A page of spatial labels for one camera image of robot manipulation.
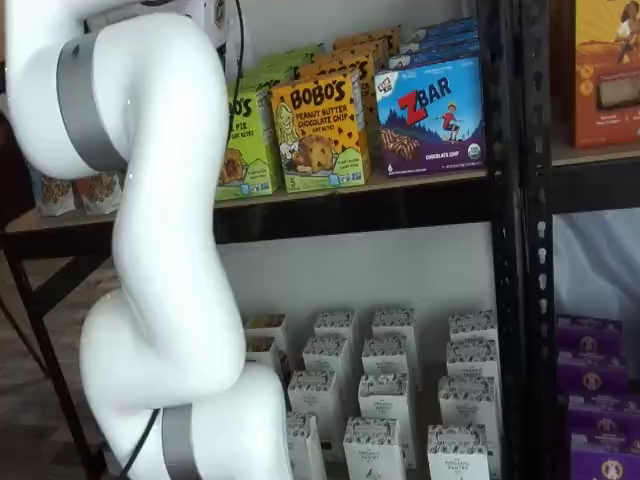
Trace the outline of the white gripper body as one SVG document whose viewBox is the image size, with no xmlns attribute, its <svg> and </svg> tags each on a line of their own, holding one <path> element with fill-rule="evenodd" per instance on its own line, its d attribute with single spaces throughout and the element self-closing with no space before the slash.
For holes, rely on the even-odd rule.
<svg viewBox="0 0 640 480">
<path fill-rule="evenodd" d="M 188 15 L 205 32 L 215 48 L 227 43 L 227 7 L 225 0 L 193 0 Z"/>
</svg>

